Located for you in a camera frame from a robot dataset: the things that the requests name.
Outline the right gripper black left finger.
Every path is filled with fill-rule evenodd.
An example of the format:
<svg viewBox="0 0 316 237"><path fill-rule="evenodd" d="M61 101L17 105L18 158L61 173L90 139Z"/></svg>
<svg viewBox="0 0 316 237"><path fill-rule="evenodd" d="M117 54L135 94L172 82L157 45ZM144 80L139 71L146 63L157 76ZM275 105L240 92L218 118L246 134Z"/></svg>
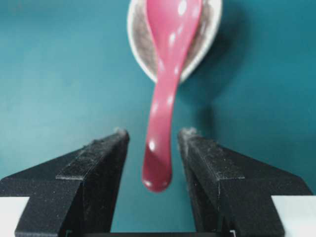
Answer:
<svg viewBox="0 0 316 237"><path fill-rule="evenodd" d="M0 181L3 237L82 237L111 230L128 132L112 135Z"/></svg>

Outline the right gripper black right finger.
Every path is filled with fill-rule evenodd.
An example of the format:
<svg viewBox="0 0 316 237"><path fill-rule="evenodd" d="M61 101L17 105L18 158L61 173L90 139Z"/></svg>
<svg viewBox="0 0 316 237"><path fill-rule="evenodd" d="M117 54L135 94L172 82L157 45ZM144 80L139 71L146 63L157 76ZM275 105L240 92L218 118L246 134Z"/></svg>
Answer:
<svg viewBox="0 0 316 237"><path fill-rule="evenodd" d="M312 192L299 176L183 128L178 146L198 232L309 237Z"/></svg>

